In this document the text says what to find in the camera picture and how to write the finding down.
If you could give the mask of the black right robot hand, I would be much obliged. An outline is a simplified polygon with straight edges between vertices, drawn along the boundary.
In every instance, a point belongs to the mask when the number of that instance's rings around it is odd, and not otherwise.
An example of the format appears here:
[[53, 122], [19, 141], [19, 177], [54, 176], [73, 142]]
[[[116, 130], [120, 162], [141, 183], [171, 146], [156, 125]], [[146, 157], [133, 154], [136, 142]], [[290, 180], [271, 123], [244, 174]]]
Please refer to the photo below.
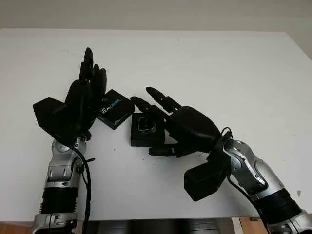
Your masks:
[[130, 100], [176, 141], [149, 148], [150, 155], [179, 158], [194, 152], [208, 153], [212, 150], [221, 137], [221, 132], [212, 120], [193, 107], [180, 105], [154, 87], [146, 87], [146, 91], [162, 109], [140, 97], [132, 96]]

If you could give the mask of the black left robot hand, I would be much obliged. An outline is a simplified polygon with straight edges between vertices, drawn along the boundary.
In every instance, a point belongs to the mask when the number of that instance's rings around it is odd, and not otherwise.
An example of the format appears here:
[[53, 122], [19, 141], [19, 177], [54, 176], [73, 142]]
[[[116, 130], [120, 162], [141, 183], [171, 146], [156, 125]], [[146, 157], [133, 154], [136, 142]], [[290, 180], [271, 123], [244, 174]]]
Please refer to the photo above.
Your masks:
[[78, 136], [85, 140], [91, 139], [89, 129], [100, 112], [106, 87], [106, 69], [94, 63], [93, 52], [87, 47], [84, 61], [80, 64], [79, 78], [71, 84], [65, 99], [65, 103], [75, 111], [77, 120], [74, 126]]

